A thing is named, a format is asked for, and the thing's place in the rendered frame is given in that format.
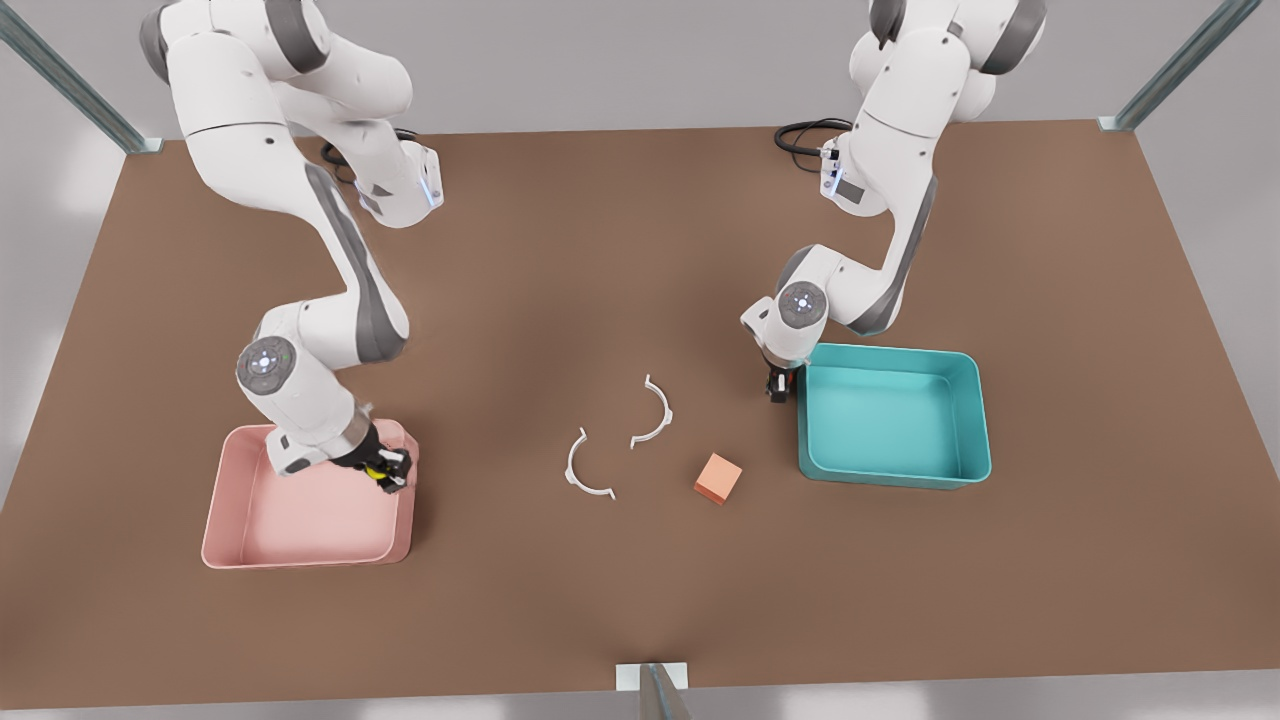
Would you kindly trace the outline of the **pink storage box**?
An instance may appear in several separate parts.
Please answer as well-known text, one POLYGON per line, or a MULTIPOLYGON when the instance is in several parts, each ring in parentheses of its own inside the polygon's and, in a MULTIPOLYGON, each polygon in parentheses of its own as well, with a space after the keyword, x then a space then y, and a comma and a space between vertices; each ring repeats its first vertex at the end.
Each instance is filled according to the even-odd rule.
POLYGON ((225 438, 201 547, 211 569, 399 562, 410 553, 415 489, 393 495, 330 462, 279 477, 270 425, 225 438))

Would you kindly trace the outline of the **blue storage box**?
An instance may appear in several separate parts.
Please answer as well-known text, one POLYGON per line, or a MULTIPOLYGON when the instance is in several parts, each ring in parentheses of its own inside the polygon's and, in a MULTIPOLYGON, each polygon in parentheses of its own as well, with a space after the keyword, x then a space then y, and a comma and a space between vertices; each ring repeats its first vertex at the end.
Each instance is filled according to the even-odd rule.
POLYGON ((813 480, 959 489, 992 473, 978 364, 928 348, 820 343, 797 392, 813 480))

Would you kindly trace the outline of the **orange cube block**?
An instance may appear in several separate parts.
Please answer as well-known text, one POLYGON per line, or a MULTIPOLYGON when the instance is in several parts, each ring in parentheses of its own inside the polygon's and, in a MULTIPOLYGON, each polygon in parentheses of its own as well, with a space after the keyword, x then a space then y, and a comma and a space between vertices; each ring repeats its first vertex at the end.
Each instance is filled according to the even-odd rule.
POLYGON ((742 469, 718 454, 712 454, 699 473, 694 489, 713 503, 723 506, 737 484, 742 469))

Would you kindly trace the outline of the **silver frame post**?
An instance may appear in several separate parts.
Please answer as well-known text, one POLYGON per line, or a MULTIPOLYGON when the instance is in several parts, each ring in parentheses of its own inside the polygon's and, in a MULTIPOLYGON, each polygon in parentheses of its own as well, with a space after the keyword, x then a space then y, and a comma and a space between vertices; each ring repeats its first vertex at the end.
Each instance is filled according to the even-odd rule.
POLYGON ((692 720, 681 692, 689 688, 685 662, 618 664, 614 689, 637 692, 637 720, 692 720))
POLYGON ((161 138, 142 136, 6 0, 0 0, 0 40, 123 152, 156 154, 163 150, 161 138))
POLYGON ((1133 97, 1111 117, 1098 117, 1106 133, 1132 133, 1261 5, 1263 0, 1222 0, 1133 97))

